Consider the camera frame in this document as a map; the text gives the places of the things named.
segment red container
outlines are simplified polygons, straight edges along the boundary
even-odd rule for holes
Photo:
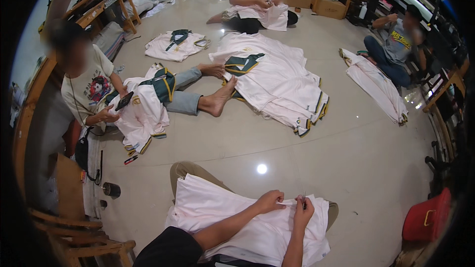
[[[404,221],[402,238],[436,240],[447,222],[450,198],[450,191],[444,188],[440,195],[411,207]]]

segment white bottle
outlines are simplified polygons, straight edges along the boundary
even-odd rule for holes
[[[366,11],[368,10],[368,8],[366,7],[366,2],[363,2],[363,6],[361,7],[361,10],[359,11],[359,18],[360,19],[364,19],[364,16],[366,15]]]

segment smartphone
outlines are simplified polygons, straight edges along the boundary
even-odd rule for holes
[[[117,104],[116,111],[124,108],[127,104],[129,104],[130,99],[132,99],[133,95],[134,95],[134,91],[129,92],[127,95],[122,97],[122,99],[120,99],[119,103]]]

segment cream t-shirt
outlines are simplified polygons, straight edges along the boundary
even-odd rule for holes
[[[65,75],[61,86],[64,101],[83,126],[88,116],[97,114],[105,107],[105,97],[115,90],[110,80],[114,70],[112,62],[94,44],[87,54],[87,70],[74,79]],[[104,122],[99,126],[105,128]]]

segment tiled floor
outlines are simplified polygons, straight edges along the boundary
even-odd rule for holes
[[[142,37],[126,43],[114,62],[125,64],[122,78],[144,76],[157,62],[144,55],[144,45],[176,29],[205,34],[213,43],[184,62],[162,61],[170,71],[210,62],[208,53],[216,51],[223,32],[220,24],[205,22],[228,6],[228,0],[177,0],[142,20],[136,34]],[[172,205],[170,166],[191,160],[246,197],[280,189],[287,198],[306,191],[338,203],[340,214],[327,233],[332,251],[316,266],[381,267],[393,261],[407,211],[427,199],[431,176],[424,157],[431,153],[434,132],[422,107],[415,108],[420,99],[407,103],[409,122],[399,127],[345,74],[338,48],[364,49],[366,29],[311,15],[310,10],[301,14],[297,26],[287,32],[261,33],[303,48],[306,68],[322,77],[322,90],[331,98],[324,119],[300,139],[291,128],[264,120],[235,99],[218,118],[169,113],[168,137],[154,139],[145,155],[127,166],[121,136],[104,138],[103,181],[122,189],[118,199],[104,197],[108,207],[102,221],[112,239],[135,240],[138,254],[159,235]],[[220,80],[203,77],[187,91],[208,95],[220,87]],[[264,175],[256,171],[262,163],[268,167]]]

